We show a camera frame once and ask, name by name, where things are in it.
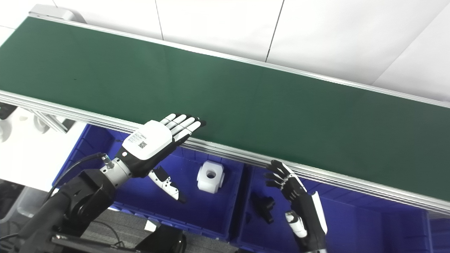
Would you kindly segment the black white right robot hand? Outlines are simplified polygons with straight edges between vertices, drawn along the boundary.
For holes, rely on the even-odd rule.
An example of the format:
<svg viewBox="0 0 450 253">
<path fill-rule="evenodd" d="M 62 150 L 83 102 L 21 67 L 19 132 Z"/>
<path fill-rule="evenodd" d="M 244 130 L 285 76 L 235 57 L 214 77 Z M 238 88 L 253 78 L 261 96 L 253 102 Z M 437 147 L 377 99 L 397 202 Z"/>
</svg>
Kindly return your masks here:
<svg viewBox="0 0 450 253">
<path fill-rule="evenodd" d="M 326 253 L 328 226 L 318 192 L 309 194 L 298 175 L 279 160 L 272 160 L 266 168 L 266 186 L 279 189 L 290 203 L 285 219 L 299 251 Z"/>
</svg>

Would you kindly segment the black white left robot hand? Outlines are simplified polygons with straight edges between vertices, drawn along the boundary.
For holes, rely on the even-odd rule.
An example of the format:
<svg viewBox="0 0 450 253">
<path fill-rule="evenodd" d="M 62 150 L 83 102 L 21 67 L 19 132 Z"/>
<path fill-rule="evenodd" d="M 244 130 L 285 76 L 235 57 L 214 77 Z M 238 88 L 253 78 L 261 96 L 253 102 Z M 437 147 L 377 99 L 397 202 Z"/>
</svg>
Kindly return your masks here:
<svg viewBox="0 0 450 253">
<path fill-rule="evenodd" d="M 119 170 L 107 173 L 108 178 L 119 187 L 131 178 L 148 177 L 170 197 L 185 203 L 185 195 L 159 163 L 204 125 L 206 122 L 198 117 L 175 113 L 160 121 L 146 122 L 125 138 L 114 157 Z"/>
</svg>

